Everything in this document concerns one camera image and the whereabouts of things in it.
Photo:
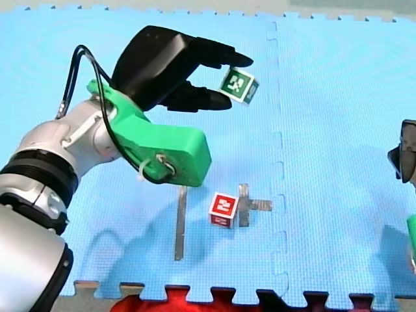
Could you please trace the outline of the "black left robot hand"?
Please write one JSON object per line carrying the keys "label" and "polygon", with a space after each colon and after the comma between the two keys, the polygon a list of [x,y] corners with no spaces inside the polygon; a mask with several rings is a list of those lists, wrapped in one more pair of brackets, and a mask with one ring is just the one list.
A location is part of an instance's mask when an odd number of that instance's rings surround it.
{"label": "black left robot hand", "polygon": [[233,46],[160,26],[141,29],[120,55],[110,79],[113,89],[142,111],[162,105],[169,111],[224,111],[228,96],[193,86],[188,78],[198,68],[248,67],[253,60]]}

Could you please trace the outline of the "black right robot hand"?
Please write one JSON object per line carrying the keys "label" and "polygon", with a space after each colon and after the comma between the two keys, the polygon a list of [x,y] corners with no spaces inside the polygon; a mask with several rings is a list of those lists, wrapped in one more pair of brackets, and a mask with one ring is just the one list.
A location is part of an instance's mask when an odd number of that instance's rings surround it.
{"label": "black right robot hand", "polygon": [[415,120],[404,120],[400,130],[400,142],[387,153],[387,158],[403,184],[415,186]]}

